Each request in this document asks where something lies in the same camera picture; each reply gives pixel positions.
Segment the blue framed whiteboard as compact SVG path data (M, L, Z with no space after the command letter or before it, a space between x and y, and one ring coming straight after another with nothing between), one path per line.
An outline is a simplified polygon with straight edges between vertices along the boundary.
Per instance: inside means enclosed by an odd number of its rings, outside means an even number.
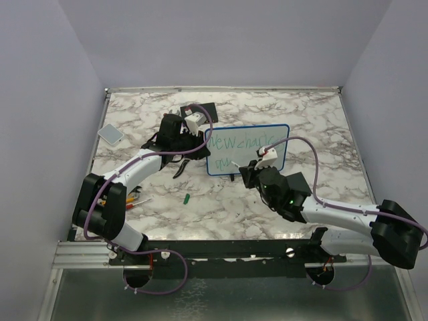
M211 155L207 157L207 174L214 176L238 175L240 166L247 166L258 159L257 151L289 137L287 124L266 124L257 126L231 126L215 128L212 133L205 131L210 140L207 148Z

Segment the green marker cap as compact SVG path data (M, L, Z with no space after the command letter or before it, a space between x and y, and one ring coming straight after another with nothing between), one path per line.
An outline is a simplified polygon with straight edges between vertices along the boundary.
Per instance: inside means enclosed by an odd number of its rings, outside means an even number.
M185 195L185 198L184 198L183 204L184 204L184 205L186 205L186 204L189 202L189 199L190 199L190 194L188 194L188 193L187 193L187 194Z

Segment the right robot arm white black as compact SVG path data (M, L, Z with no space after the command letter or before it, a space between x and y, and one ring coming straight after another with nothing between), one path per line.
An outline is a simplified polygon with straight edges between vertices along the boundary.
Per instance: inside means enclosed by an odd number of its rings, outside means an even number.
M302 173L283 176L275 167L257 168L254 160L239 172L245 187L256 189L263 203L285 220L327 225L307 245L312 260L355 253L378 256L401 269L415 267L423 231L398 203L351 205L317 200Z

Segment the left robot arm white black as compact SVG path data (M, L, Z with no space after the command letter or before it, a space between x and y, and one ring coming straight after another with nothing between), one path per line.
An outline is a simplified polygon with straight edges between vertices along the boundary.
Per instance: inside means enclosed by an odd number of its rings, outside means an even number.
M176 156L200 160L209 156L200 126L212 118L206 110L185 118L165 114L157 133L130 160L105 175L88 174L82 183L72 216L87 240L103 239L121 247L130 262L142 263L148 237L126 222L126 199L143 180L161 171Z

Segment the black rectangular block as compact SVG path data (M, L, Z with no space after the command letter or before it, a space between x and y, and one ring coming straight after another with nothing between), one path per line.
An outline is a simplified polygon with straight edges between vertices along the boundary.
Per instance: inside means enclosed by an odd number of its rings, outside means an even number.
M308 197L312 194L311 189L301 172L286 176L286 182L290 193L294 197L297 195Z

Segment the small white square device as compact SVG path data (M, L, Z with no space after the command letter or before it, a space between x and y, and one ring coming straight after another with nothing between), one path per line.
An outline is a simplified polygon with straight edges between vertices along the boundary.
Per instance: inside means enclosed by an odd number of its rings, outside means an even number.
M106 124L98 131L98 136L110 146L116 146L124 137L124 134L112 124Z

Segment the black handled pliers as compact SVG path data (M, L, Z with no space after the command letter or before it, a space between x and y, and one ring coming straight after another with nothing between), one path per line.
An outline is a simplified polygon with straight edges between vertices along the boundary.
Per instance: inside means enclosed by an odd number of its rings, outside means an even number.
M181 164L180 164L180 167L179 167L178 171L173 175L173 179L177 179L177 178L179 178L183 174L183 172L186 169L186 166L190 163L190 161L191 160L189 158L184 158L181 161Z

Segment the black network switch box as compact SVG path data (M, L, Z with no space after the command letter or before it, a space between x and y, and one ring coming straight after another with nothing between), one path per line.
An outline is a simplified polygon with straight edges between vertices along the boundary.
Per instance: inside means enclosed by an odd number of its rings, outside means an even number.
M199 107L197 106L181 106L180 107L180 113L181 113L181 117L185 118L186 116L189 116L190 114L194 114L196 112L200 112L203 114L203 111L201 108L203 108L206 113L208 113L208 115L210 115L212 123L218 123L219 118L217 115L217 108L214 102L209 102L209 103L200 103L198 104Z

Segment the orange handled screwdriver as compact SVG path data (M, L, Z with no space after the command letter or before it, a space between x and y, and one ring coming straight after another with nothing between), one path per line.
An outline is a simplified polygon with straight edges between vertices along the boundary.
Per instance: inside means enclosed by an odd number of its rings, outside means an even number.
M147 202L149 202L151 200L152 199L149 198L149 199L146 199L146 200L143 200L143 201L135 201L135 202L127 203L126 204L126 210L130 210L130 209L132 209L134 207L137 207L137 206L139 206L141 204L147 203Z

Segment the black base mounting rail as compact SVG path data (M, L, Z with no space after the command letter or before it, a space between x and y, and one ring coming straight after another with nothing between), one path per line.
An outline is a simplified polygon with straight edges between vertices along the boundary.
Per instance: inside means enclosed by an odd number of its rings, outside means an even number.
M309 239L234 241L149 241L149 250L181 254L189 278L304 278L305 265L328 261L320 244Z

